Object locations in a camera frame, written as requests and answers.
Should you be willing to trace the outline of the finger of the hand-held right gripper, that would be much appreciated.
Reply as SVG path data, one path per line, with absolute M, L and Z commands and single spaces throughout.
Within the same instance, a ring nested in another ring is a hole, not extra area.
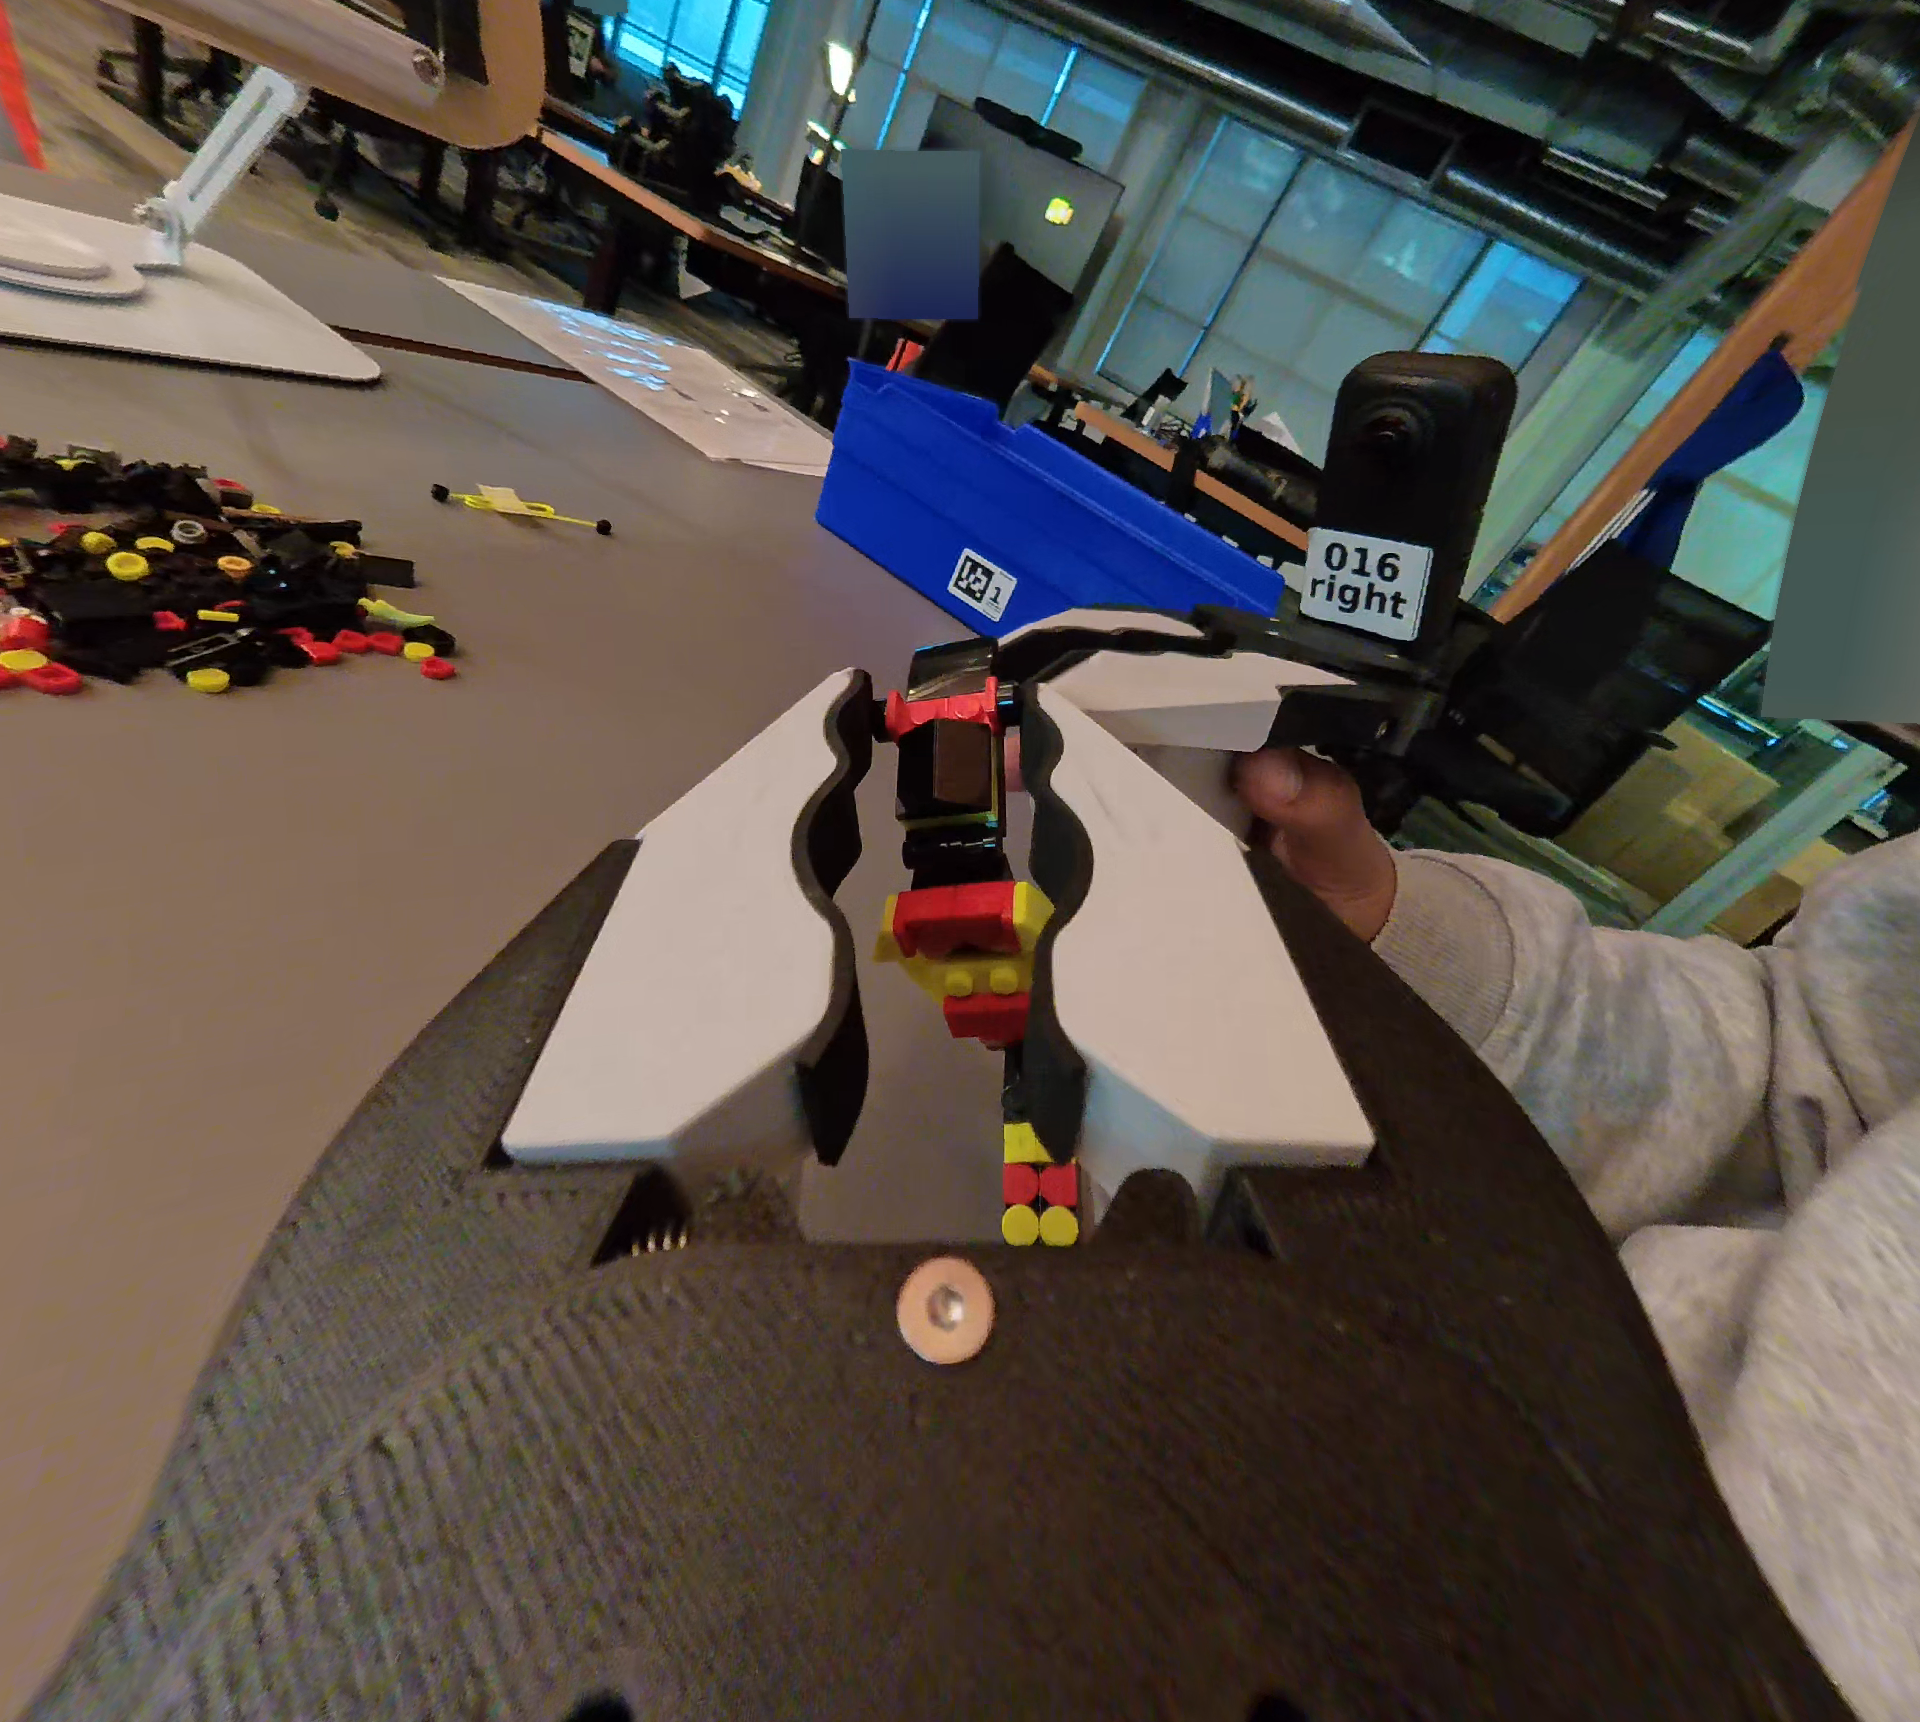
M 1288 698 L 1338 698 L 1352 681 L 1250 649 L 1205 655 L 1104 647 L 1049 678 L 1048 689 L 1130 750 L 1245 753 L 1267 746 Z
M 1202 621 L 1198 612 L 1152 607 L 1067 607 L 995 638 L 991 678 L 1046 679 L 1092 653 L 1232 653 L 1230 629 Z

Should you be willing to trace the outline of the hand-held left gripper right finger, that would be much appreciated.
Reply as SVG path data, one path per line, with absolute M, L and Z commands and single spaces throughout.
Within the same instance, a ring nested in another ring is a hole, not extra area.
M 1020 1084 L 1052 1159 L 1217 1199 L 1239 1167 L 1354 1167 L 1376 1130 L 1247 850 L 1067 700 L 1024 689 L 1028 869 L 1049 902 Z

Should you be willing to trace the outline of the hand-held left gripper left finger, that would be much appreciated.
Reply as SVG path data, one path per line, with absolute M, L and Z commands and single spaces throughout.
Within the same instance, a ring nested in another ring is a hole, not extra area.
M 851 928 L 864 670 L 828 673 L 636 838 L 499 1143 L 522 1166 L 837 1163 L 868 1086 Z

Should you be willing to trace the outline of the black red yellow lego model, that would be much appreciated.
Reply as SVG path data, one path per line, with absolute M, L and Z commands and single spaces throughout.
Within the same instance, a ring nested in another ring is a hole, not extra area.
M 904 885 L 882 910 L 875 960 L 932 1002 L 948 1038 L 1000 1061 L 1000 1233 L 1013 1248 L 1081 1237 L 1084 1174 L 1044 1143 L 1024 1076 L 1024 1039 L 1049 897 L 1008 851 L 1008 737 L 1020 694 L 995 678 L 991 644 L 922 649 L 904 689 L 875 707 L 893 758 Z

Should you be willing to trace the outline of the person's right forearm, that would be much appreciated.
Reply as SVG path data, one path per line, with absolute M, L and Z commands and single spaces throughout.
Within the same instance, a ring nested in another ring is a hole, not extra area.
M 1916 869 L 1822 876 L 1764 948 L 1599 925 L 1496 860 L 1392 851 L 1377 957 L 1507 1087 L 1606 1237 L 1778 1219 L 1902 1104 L 1878 1049 Z

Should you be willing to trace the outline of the yellow lego axle piece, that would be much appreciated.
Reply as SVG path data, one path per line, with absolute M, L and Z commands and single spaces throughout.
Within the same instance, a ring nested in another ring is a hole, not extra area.
M 581 518 L 569 515 L 561 509 L 556 509 L 552 503 L 529 499 L 520 495 L 510 485 L 474 485 L 470 490 L 450 487 L 445 484 L 432 484 L 428 495 L 436 506 L 450 509 L 465 509 L 472 514 L 486 514 L 492 518 L 508 519 L 516 526 L 565 526 L 584 530 L 598 538 L 611 538 L 613 528 L 607 518 Z

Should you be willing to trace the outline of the pile of loose lego pieces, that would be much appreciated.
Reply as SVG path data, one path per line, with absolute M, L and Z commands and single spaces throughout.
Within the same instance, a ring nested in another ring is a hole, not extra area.
M 74 698 L 167 678 L 194 695 L 361 655 L 460 675 L 460 642 L 392 599 L 411 558 L 359 518 L 284 509 L 201 464 L 8 433 L 2 444 L 2 687 Z

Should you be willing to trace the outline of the person's right hand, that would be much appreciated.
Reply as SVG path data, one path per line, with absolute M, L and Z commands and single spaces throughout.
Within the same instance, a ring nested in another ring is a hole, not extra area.
M 1398 896 L 1398 869 L 1352 774 L 1312 750 L 1261 748 L 1233 760 L 1230 785 L 1250 818 L 1250 843 L 1359 942 L 1376 942 Z

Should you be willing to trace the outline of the blue plastic bin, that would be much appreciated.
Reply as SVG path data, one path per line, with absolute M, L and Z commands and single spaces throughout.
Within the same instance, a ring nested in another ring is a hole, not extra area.
M 978 635 L 1072 607 L 1278 612 L 1283 576 L 975 395 L 847 365 L 816 518 Z

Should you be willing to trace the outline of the blue cloth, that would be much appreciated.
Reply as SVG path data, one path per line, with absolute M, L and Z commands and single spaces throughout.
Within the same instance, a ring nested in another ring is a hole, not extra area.
M 1779 335 L 1647 478 L 1611 540 L 1625 553 L 1670 569 L 1704 485 L 1770 444 L 1799 416 L 1803 403 L 1802 376 L 1788 363 L 1785 337 Z

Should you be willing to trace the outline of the black computer monitor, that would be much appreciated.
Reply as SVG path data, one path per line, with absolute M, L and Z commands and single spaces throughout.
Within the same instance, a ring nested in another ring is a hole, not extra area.
M 1067 295 L 1081 291 L 1121 204 L 1120 182 L 1028 142 L 946 94 L 933 97 L 920 146 L 975 151 L 983 261 L 1008 248 Z

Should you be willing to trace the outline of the cardboard boxes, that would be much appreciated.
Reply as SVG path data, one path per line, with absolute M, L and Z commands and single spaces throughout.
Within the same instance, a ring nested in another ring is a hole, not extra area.
M 1764 766 L 1696 722 L 1667 729 L 1667 748 L 1646 750 L 1553 843 L 1624 892 L 1643 921 L 1773 811 L 1782 783 Z M 1757 946 L 1792 917 L 1806 892 L 1847 857 L 1816 838 L 1767 869 L 1707 919 L 1725 942 Z

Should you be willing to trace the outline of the white instruction booklet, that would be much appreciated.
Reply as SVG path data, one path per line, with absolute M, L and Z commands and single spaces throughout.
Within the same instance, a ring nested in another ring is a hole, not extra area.
M 538 295 L 441 282 L 707 461 L 816 480 L 828 472 L 825 430 L 693 342 Z

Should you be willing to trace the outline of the white stand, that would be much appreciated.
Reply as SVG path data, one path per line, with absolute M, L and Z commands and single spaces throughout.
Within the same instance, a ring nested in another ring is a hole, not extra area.
M 308 88 L 260 66 L 129 218 L 2 199 L 2 335 L 133 360 L 370 385 L 379 365 L 239 260 L 199 245 Z

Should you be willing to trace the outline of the wooden post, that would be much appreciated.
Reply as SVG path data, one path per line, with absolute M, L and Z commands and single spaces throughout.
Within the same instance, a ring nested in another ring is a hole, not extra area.
M 1515 581 L 1490 606 L 1509 624 L 1536 606 L 1598 542 L 1614 533 L 1621 515 L 1640 503 L 1643 487 L 1716 411 L 1754 362 L 1778 352 L 1793 372 L 1806 372 L 1838 335 L 1855 306 L 1867 250 L 1892 196 L 1918 117 L 1892 138 L 1873 165 L 1827 213 L 1788 267 L 1749 303 L 1712 355 L 1675 391 L 1572 515 L 1538 548 Z

